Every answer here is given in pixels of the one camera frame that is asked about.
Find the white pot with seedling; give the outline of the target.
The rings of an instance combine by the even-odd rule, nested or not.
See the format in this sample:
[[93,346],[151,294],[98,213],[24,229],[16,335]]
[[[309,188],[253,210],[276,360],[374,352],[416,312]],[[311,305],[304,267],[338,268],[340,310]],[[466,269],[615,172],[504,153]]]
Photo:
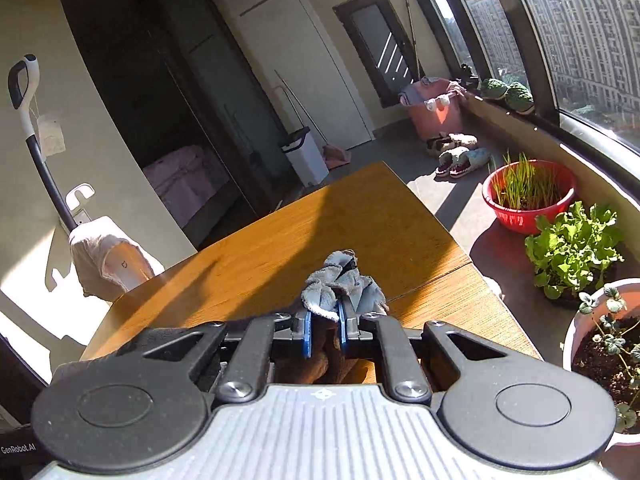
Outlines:
[[567,330],[562,364],[611,396],[616,423],[601,464],[617,479],[639,477],[639,281],[625,278],[588,294]]

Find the leafy green potted plant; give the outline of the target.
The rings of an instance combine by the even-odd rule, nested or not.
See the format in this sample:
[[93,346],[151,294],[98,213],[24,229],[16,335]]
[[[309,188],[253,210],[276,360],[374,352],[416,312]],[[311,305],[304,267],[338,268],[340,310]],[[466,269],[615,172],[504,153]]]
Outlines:
[[577,310],[579,295],[594,294],[614,280],[625,261],[618,250],[623,233],[610,206],[586,208],[580,200],[553,221],[536,218],[539,233],[525,239],[527,258],[534,266],[534,285],[558,307]]

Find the red basin with grass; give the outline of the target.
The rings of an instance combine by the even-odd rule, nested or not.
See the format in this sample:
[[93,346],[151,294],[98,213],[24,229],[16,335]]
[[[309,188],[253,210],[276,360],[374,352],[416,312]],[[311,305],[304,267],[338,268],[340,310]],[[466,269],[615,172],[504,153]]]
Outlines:
[[577,180],[568,168],[524,153],[516,159],[504,156],[504,164],[491,171],[482,185],[484,201],[500,226],[523,235],[539,232],[539,217],[552,222],[567,211],[576,191]]

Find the bed with pink cover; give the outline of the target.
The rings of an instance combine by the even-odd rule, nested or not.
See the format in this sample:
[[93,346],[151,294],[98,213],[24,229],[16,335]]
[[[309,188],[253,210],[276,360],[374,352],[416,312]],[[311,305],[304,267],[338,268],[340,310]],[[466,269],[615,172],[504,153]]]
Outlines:
[[180,228],[230,181],[214,152],[201,145],[178,148],[142,171]]

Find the white trash bin black lid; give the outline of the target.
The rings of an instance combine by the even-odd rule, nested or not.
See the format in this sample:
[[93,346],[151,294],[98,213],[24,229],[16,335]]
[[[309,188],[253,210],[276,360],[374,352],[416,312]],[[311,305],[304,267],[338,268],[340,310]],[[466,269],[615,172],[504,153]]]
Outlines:
[[309,127],[291,133],[285,144],[281,145],[281,151],[305,188],[320,184],[329,175],[329,169]]

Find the pink dustpan with broom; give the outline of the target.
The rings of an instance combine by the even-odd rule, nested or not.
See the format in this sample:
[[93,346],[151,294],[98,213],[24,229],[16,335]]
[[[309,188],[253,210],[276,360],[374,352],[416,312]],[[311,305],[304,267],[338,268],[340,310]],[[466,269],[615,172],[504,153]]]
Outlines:
[[318,135],[322,139],[322,157],[328,169],[333,170],[349,165],[352,162],[352,154],[350,154],[348,151],[343,150],[342,148],[338,148],[337,146],[329,142],[323,130],[320,128],[318,122],[316,122],[316,120],[312,117],[310,111],[307,110],[307,107],[304,105],[303,101],[299,99],[292,87],[277,70],[274,73],[279,78],[280,83],[282,84],[282,87],[286,92],[286,95],[290,96],[295,101],[295,105],[292,106],[292,109],[301,110],[310,121],[311,125],[314,127],[314,130],[318,132]]

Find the white paper tag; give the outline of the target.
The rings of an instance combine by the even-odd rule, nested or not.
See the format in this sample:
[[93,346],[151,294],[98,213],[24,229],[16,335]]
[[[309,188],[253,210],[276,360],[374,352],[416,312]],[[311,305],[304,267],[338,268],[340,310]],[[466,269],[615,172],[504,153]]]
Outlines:
[[60,118],[55,114],[43,114],[37,119],[38,142],[44,157],[64,153],[66,150]]

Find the green slipper farther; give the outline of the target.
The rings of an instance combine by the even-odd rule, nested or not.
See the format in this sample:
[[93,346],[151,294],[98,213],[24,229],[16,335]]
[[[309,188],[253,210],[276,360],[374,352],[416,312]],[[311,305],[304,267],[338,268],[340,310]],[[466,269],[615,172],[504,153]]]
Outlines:
[[480,96],[488,101],[501,101],[506,97],[509,85],[496,78],[486,78],[480,82]]

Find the dark grey knit trousers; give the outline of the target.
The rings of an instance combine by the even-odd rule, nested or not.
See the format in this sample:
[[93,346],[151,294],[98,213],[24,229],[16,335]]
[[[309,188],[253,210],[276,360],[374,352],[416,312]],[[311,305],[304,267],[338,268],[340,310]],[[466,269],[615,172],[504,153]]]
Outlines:
[[344,357],[340,348],[340,307],[356,314],[386,315],[388,305],[382,288],[358,268],[350,249],[331,252],[322,267],[306,278],[295,312],[310,314],[311,356],[286,358],[276,364],[274,378],[285,384],[340,384],[357,361]]

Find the pink plastic bucket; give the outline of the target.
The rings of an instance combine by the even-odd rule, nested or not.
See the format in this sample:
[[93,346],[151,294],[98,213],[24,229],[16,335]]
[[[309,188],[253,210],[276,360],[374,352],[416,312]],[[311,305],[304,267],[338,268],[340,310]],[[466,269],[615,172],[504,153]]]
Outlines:
[[424,76],[399,93],[399,102],[423,141],[462,133],[461,104],[465,99],[461,84],[439,77]]

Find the slippers on floor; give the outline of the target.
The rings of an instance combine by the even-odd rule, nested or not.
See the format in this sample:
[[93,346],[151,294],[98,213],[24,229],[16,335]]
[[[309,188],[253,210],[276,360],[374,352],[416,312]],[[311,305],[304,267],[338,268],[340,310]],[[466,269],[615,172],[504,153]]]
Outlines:
[[491,154],[465,133],[441,133],[425,141],[427,154],[437,159],[435,178],[459,179],[486,166]]

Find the cream cloth on cleaner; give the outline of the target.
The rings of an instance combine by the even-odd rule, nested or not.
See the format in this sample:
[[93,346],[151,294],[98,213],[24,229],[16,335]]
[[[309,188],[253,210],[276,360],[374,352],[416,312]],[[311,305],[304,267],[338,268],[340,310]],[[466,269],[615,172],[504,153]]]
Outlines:
[[165,271],[157,259],[107,216],[78,224],[68,241],[86,297],[113,302]]

